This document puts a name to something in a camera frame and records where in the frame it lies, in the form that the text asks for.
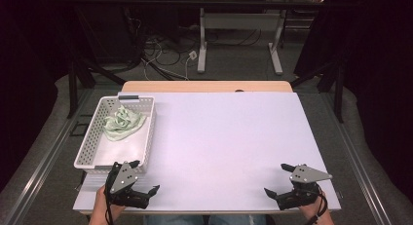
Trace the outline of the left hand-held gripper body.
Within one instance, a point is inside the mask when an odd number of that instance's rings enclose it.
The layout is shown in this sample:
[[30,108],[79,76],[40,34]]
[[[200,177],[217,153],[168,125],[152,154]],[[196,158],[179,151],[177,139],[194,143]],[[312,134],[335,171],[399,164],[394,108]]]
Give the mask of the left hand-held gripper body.
[[144,198],[145,193],[132,189],[137,178],[138,174],[129,162],[115,162],[105,182],[106,202],[110,205],[147,208],[149,200]]

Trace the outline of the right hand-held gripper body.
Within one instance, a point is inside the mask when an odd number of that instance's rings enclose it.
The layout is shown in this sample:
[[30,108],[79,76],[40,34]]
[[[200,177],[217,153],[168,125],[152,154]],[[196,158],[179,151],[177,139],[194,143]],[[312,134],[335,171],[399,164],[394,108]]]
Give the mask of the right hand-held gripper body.
[[312,169],[307,165],[296,166],[289,177],[293,189],[279,195],[276,201],[280,210],[312,204],[319,195],[318,182],[331,178],[331,174]]

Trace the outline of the white perforated plastic basket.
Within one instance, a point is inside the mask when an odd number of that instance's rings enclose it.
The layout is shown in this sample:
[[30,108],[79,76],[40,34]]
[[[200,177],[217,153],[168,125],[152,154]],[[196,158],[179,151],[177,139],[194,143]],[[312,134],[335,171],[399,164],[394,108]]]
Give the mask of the white perforated plastic basket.
[[[121,140],[112,141],[104,133],[105,119],[114,117],[122,106],[133,113],[144,115],[146,119],[136,132]],[[78,151],[74,167],[87,173],[105,173],[110,171],[114,162],[139,160],[136,171],[145,172],[155,121],[155,99],[151,96],[134,94],[102,97]]]

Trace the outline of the light green cloth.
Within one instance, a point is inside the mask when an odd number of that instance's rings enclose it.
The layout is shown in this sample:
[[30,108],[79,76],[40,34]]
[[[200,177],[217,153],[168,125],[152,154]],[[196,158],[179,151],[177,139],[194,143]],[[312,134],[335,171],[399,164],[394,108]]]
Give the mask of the light green cloth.
[[104,119],[103,132],[110,141],[119,141],[137,132],[146,118],[141,112],[134,112],[121,105],[113,115]]

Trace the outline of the person's left hand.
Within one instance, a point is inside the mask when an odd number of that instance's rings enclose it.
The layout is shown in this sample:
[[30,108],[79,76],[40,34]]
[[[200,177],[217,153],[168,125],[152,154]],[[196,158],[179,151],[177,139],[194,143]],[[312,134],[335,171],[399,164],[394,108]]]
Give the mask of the person's left hand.
[[[95,193],[94,210],[93,210],[92,215],[102,214],[106,216],[107,205],[106,205],[106,198],[104,195],[104,190],[105,190],[105,186],[101,186]],[[121,215],[121,213],[125,210],[125,207],[111,205],[110,210],[112,213],[112,219],[116,220]]]

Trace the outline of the person's right hand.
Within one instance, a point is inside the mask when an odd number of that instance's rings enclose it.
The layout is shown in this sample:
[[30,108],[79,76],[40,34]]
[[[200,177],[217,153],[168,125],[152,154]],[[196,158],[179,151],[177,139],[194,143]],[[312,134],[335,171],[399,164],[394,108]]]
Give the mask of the person's right hand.
[[302,212],[304,217],[309,220],[311,217],[317,215],[319,212],[322,211],[325,202],[323,200],[324,193],[321,193],[320,196],[317,196],[316,200],[309,205],[306,206],[300,206],[299,210]]

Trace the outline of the black metal stand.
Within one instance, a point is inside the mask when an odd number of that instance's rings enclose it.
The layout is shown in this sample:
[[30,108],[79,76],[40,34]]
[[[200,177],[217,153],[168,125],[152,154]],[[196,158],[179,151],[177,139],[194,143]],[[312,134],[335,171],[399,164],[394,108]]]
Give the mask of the black metal stand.
[[72,118],[79,107],[78,82],[81,82],[87,89],[93,89],[95,86],[92,71],[97,72],[118,85],[124,85],[126,81],[104,69],[91,59],[84,57],[79,48],[74,44],[75,40],[73,39],[72,34],[66,28],[64,28],[64,30],[66,31],[66,46],[71,55],[71,65],[68,70],[70,103],[67,118]]
[[327,93],[332,86],[334,89],[333,113],[336,119],[343,123],[342,116],[342,96],[344,90],[344,76],[345,76],[346,61],[342,58],[336,58],[326,63],[325,65],[305,73],[290,82],[290,86],[295,88],[300,84],[313,79],[316,75],[321,74],[321,79],[318,84],[318,90],[321,93]]

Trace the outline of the wooden table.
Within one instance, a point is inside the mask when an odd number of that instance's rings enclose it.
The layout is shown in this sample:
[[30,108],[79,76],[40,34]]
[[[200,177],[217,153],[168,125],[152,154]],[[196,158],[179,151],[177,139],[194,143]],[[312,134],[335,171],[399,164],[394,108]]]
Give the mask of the wooden table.
[[[119,95],[134,94],[155,99],[149,161],[133,186],[160,186],[146,214],[277,213],[264,189],[291,190],[281,164],[325,168],[287,82],[128,82]],[[76,210],[91,211],[106,177],[88,173]]]

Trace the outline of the dark curtain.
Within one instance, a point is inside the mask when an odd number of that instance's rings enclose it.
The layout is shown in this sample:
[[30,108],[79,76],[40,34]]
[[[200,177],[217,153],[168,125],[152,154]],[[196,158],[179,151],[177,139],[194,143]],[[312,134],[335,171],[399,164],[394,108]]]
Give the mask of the dark curtain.
[[302,77],[336,59],[349,43],[344,86],[357,98],[368,147],[413,203],[413,0],[325,0],[355,4],[322,10],[297,61]]
[[66,57],[43,0],[0,0],[0,191],[54,108]]

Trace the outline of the white desk with metal legs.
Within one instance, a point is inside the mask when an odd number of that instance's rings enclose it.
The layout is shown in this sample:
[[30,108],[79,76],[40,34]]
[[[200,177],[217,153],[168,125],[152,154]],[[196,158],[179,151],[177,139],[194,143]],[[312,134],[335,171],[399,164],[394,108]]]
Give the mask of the white desk with metal legs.
[[[191,0],[191,1],[246,1],[246,0]],[[290,4],[292,1],[303,1],[305,4],[318,3],[321,0],[252,0],[269,1],[271,4]],[[200,9],[200,50],[198,72],[206,71],[207,62],[207,29],[243,29],[273,31],[274,40],[268,44],[270,59],[277,75],[282,75],[282,66],[278,55],[278,45],[286,17],[286,8],[275,8],[267,13],[253,14],[252,12],[240,13],[227,11],[212,13],[205,8]]]

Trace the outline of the aluminium floor rail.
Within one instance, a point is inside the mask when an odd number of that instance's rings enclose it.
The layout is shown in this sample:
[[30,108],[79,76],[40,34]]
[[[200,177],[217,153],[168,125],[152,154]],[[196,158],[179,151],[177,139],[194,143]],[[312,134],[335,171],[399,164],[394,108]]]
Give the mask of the aluminium floor rail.
[[320,97],[322,99],[323,105],[327,108],[327,113],[330,119],[334,123],[336,129],[340,133],[341,139],[344,142],[344,152],[346,153],[346,156],[350,161],[352,171],[357,179],[357,183],[376,221],[376,224],[394,225],[389,218],[389,215],[386,212],[383,203],[379,198],[379,194],[373,186],[364,165],[362,164],[362,161],[345,127],[345,124],[339,122],[333,111],[333,99],[329,94],[320,94]]
[[84,89],[78,108],[68,118],[67,97],[60,93],[55,107],[22,163],[0,193],[0,225],[19,225],[43,186],[77,117],[93,93]]

